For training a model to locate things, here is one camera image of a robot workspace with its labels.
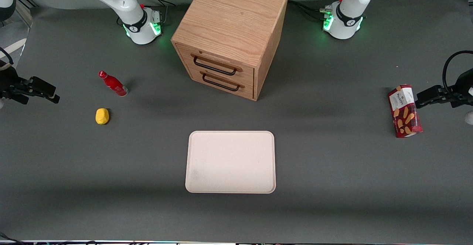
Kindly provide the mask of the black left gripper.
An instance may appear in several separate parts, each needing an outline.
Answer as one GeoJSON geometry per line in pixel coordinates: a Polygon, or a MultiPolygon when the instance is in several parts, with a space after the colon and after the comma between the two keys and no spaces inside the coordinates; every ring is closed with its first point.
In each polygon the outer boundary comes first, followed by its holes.
{"type": "Polygon", "coordinates": [[[447,86],[446,70],[442,72],[442,83],[447,91],[447,96],[444,96],[444,89],[441,85],[434,85],[417,94],[415,105],[417,109],[421,109],[428,105],[443,104],[449,102],[452,108],[460,107],[462,105],[473,105],[472,87],[473,87],[473,70],[470,69],[459,75],[456,83],[452,86],[447,86]]]}

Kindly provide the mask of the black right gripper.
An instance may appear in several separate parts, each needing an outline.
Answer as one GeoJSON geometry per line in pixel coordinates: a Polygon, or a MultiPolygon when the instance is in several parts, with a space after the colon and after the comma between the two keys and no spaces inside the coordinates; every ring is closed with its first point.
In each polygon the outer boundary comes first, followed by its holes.
{"type": "Polygon", "coordinates": [[[0,70],[0,99],[14,100],[22,105],[27,105],[32,90],[37,97],[44,98],[58,104],[60,97],[55,94],[56,87],[39,77],[33,76],[29,80],[18,76],[11,65],[2,65],[0,70]]]}

